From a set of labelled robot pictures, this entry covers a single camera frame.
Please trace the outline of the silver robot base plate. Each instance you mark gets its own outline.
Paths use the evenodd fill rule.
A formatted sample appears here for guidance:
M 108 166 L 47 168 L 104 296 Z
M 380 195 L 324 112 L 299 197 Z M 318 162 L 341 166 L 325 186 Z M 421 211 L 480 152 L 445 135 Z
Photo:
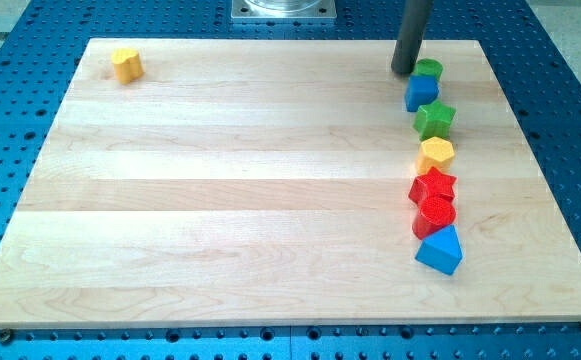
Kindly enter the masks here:
M 232 0 L 231 18 L 258 19 L 335 19 L 334 0 Z

